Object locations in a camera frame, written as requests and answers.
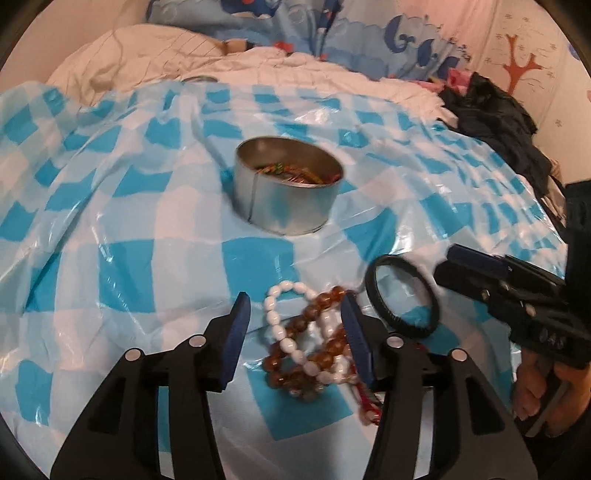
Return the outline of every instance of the white duvet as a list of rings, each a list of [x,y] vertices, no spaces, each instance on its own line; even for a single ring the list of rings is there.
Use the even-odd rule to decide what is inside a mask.
[[[110,90],[126,92],[144,83],[209,75],[233,85],[287,85],[368,95],[399,103],[423,120],[455,119],[437,95],[415,83],[375,82],[311,55],[288,55],[274,47],[231,54],[223,50],[219,41],[182,28],[132,25],[79,48],[48,83],[85,105],[94,105]]]

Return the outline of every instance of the pink fabric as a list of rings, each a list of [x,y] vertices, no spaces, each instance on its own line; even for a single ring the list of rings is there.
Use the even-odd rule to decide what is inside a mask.
[[[457,45],[467,45],[467,51],[471,55],[478,55],[484,48],[487,33],[496,11],[499,0],[391,0],[390,2],[345,2],[351,10],[357,9],[358,4],[367,4],[368,9],[378,13],[384,12],[383,5],[391,4],[395,14],[404,13],[408,18],[428,17],[428,22],[440,26],[440,35],[443,38],[454,39]],[[380,4],[379,8],[370,7],[372,3]],[[365,21],[365,24],[380,25],[380,19],[373,22]],[[426,38],[417,38],[419,45]]]
[[[420,80],[412,80],[412,82],[420,85],[425,90],[429,90],[429,92],[440,93],[447,86],[460,95],[465,96],[470,85],[472,73],[470,70],[449,69],[445,83],[422,82]]]
[[[449,69],[447,72],[447,86],[453,88],[458,93],[462,92],[456,88],[464,87],[464,93],[462,94],[465,95],[471,78],[472,72],[470,70]]]

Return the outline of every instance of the blue bedsheet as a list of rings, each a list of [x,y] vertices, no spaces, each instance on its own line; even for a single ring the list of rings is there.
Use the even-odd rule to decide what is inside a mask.
[[[313,142],[343,163],[318,232],[279,237],[234,214],[234,151],[258,135]],[[487,145],[364,96],[162,82],[87,108],[26,83],[0,96],[0,171],[0,411],[45,473],[126,349],[173,348],[245,290],[253,312],[236,378],[210,397],[225,468],[240,479],[361,478],[375,431],[346,387],[302,404],[265,385],[266,290],[283,279],[355,287],[390,252],[428,274],[453,242],[564,267],[564,244]],[[465,348],[506,400],[505,328],[437,292],[442,325],[427,345]],[[424,319],[404,288],[389,301]],[[279,312],[302,306],[287,298]]]
[[[150,23],[183,27],[220,40],[245,38],[289,53],[310,53],[371,79],[427,80],[432,75],[447,79],[449,68],[462,68],[470,61],[470,48],[477,48],[479,40],[474,40],[475,45],[466,42],[482,35],[488,12],[476,0],[461,0],[455,14],[436,11],[433,20],[429,10],[440,9],[434,3],[152,0],[147,18]]]

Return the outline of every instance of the tree decal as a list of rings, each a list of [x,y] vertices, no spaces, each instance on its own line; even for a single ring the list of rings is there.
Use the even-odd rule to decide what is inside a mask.
[[[509,73],[509,78],[511,78],[507,93],[509,93],[509,95],[513,95],[515,87],[517,87],[517,83],[519,80],[521,80],[521,77],[525,75],[525,72],[530,70],[542,70],[543,67],[535,62],[535,54],[533,53],[530,53],[530,59],[528,60],[525,67],[520,67],[517,65],[517,61],[515,59],[515,44],[517,43],[519,35],[506,34],[505,36],[507,37],[507,40],[509,40],[509,53],[511,54],[511,62],[509,65],[503,65],[503,68],[507,71],[507,73]]]

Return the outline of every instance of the blue gripper pad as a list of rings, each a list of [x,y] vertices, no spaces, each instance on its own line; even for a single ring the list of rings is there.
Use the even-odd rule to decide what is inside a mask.
[[[246,329],[251,319],[251,299],[245,292],[240,292],[230,313],[226,316],[232,322],[222,349],[222,370],[220,386],[225,389],[234,378],[238,356],[242,350]]]
[[[343,320],[343,327],[347,333],[347,341],[351,348],[351,354],[355,361],[355,368],[361,378],[361,381],[366,385],[374,383],[374,365],[372,360],[372,351],[361,324],[363,313],[357,305],[357,301],[352,294],[348,293],[340,304],[340,316]]]

